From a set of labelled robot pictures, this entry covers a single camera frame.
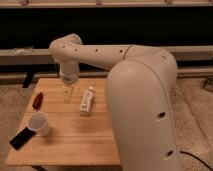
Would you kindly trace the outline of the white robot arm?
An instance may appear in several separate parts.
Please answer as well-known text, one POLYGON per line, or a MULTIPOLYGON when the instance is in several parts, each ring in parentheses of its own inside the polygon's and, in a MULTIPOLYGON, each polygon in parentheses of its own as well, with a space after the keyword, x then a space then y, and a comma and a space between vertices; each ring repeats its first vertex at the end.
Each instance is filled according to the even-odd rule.
POLYGON ((182 171, 170 91, 177 78, 173 55, 142 45, 84 45, 70 34, 50 43, 50 53, 67 84, 78 65, 108 71, 106 104, 123 171, 182 171))

